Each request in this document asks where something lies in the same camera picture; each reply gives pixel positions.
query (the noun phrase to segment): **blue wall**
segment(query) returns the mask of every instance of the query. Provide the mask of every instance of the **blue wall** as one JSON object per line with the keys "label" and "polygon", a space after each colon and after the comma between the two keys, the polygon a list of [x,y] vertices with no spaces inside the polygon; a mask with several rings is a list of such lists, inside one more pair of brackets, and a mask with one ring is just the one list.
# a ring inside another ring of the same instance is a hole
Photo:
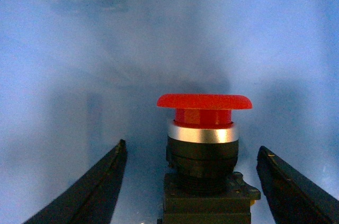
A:
{"label": "blue wall", "polygon": [[[339,198],[339,0],[0,0],[0,220],[21,223],[120,138],[112,223],[162,210],[165,93],[243,94],[236,169],[265,145]],[[253,223],[274,223],[265,197]]]}

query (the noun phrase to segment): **black plastic base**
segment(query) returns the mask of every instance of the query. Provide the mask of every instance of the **black plastic base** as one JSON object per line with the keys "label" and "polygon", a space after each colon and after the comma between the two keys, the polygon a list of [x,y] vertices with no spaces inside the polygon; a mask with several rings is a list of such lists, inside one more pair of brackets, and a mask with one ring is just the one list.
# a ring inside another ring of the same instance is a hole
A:
{"label": "black plastic base", "polygon": [[229,175],[226,184],[226,191],[221,194],[197,196],[178,188],[176,174],[166,174],[164,216],[158,223],[251,223],[251,201],[260,199],[260,191],[245,183],[239,172]]}

